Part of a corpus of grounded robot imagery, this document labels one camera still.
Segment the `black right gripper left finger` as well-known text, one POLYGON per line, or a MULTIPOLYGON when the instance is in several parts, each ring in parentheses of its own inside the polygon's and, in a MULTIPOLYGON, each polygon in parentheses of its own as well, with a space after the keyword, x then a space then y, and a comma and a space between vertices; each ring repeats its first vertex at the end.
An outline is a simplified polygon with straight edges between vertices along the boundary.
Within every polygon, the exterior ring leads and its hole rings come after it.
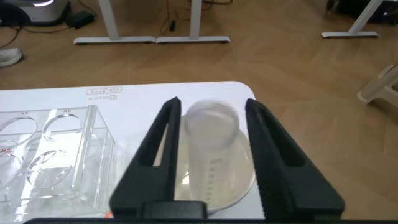
POLYGON ((174 199, 181 101, 166 101, 116 186, 109 205, 115 218, 136 218, 147 202, 174 199))

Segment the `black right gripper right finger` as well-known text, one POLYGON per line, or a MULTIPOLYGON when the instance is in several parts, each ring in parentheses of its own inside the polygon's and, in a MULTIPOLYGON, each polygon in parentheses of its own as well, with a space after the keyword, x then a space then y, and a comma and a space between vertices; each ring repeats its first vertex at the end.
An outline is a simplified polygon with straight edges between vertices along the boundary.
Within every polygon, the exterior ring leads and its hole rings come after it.
POLYGON ((254 170, 267 220, 338 220, 345 202, 261 102, 245 106, 254 170))

